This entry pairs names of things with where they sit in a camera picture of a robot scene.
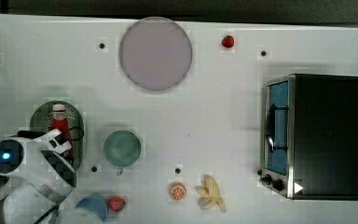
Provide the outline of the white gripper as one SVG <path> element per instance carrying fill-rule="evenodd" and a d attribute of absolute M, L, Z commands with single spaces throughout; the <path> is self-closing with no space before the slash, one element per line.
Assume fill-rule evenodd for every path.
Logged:
<path fill-rule="evenodd" d="M 36 142 L 45 144 L 49 150 L 54 150 L 62 154 L 72 148 L 70 141 L 65 134 L 58 129 L 54 129 L 44 135 L 37 137 Z"/>

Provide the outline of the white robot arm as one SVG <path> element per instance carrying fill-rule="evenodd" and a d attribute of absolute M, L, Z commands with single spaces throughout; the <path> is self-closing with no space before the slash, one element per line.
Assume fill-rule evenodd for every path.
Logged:
<path fill-rule="evenodd" d="M 57 129 L 29 135 L 20 131 L 0 142 L 0 175 L 21 181 L 0 201 L 0 224 L 39 224 L 77 184 L 73 165 L 62 156 L 71 139 Z"/>

